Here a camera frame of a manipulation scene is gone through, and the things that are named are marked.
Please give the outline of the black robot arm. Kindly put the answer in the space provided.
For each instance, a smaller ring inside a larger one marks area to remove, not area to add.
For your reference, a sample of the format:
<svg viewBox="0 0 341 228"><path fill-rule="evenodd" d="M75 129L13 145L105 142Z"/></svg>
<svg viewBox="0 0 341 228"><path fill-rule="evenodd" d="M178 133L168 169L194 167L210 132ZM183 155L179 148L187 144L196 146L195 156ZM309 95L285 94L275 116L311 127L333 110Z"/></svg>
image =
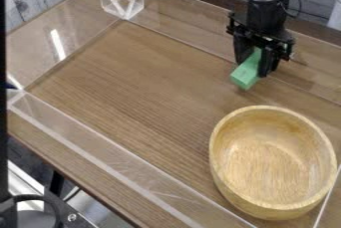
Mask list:
<svg viewBox="0 0 341 228"><path fill-rule="evenodd" d="M243 13L228 13L226 32L232 36L235 62L240 65L259 49L255 75L265 78L289 61L295 39L285 27L290 0L247 0Z"/></svg>

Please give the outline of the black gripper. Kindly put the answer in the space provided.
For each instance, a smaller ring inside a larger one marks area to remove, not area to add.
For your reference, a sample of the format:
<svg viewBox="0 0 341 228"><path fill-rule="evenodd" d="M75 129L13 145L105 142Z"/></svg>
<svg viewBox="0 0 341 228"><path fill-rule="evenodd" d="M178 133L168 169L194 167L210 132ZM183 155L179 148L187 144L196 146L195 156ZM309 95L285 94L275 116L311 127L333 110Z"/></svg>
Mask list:
<svg viewBox="0 0 341 228"><path fill-rule="evenodd" d="M252 54L254 49L262 49L258 77L265 78L277 69L279 60L290 60L295 39L285 28L270 34L250 29L246 26L246 15L243 13L228 12L227 17L226 32L232 36L235 63L240 65Z"/></svg>

